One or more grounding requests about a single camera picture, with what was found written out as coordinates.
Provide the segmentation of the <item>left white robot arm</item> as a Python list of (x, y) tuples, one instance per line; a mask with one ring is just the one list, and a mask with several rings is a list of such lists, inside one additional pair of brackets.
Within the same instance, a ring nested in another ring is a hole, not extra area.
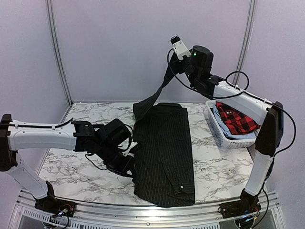
[(134, 177), (134, 158), (128, 153), (132, 139), (132, 128), (119, 119), (106, 125), (73, 119), (61, 124), (36, 124), (12, 120), (10, 114), (4, 114), (0, 121), (0, 170), (30, 192), (36, 209), (72, 216), (75, 202), (56, 198), (52, 184), (40, 178), (18, 151), (56, 148), (86, 152), (86, 156), (102, 159), (107, 170)]

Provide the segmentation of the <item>black pinstriped long sleeve shirt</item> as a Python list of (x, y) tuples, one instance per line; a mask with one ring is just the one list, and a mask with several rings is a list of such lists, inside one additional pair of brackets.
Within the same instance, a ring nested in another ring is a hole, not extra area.
[(134, 194), (163, 208), (195, 203), (193, 153), (188, 111), (177, 103), (157, 103), (174, 77), (167, 68), (162, 85), (133, 104)]

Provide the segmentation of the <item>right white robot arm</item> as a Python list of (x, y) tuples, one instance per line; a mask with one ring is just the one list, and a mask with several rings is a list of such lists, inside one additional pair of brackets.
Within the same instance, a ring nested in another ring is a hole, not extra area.
[(254, 165), (240, 199), (220, 206), (222, 214), (249, 213), (257, 203), (274, 166), (276, 150), (284, 133), (283, 105), (257, 97), (229, 83), (227, 78), (212, 75), (210, 71), (214, 55), (209, 49), (195, 45), (189, 50), (182, 41), (174, 42), (172, 46), (173, 55), (167, 57), (167, 62), (173, 77), (185, 74), (190, 83), (188, 89), (210, 100), (221, 102), (260, 125), (255, 140)]

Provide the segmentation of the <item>white plastic laundry basket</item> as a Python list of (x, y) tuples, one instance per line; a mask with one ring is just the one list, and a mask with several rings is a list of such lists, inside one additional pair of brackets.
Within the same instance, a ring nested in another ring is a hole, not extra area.
[(207, 107), (207, 113), (208, 113), (208, 119), (210, 121), (210, 124), (216, 134), (216, 137), (218, 139), (218, 142), (221, 146), (221, 148), (223, 149), (231, 149), (231, 148), (245, 148), (245, 147), (250, 147), (251, 145), (253, 145), (255, 143), (256, 137), (258, 136), (259, 133), (259, 129), (255, 130), (253, 132), (254, 137), (253, 138), (249, 138), (249, 139), (229, 139), (227, 138), (221, 127), (219, 126), (215, 116), (214, 116), (214, 112), (213, 112), (213, 107), (214, 107), (215, 101), (207, 101), (205, 103), (206, 107)]

